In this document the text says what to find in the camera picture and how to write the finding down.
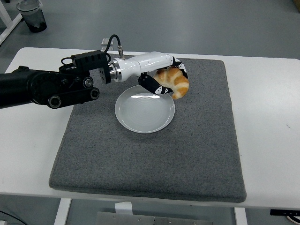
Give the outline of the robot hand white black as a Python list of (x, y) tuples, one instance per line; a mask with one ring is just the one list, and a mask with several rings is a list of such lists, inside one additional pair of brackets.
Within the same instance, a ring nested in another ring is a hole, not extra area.
[(189, 88), (184, 64), (169, 54), (150, 52), (127, 60), (115, 58), (112, 67), (116, 82), (136, 75), (139, 84), (153, 94), (171, 92), (173, 99), (179, 99), (186, 95)]

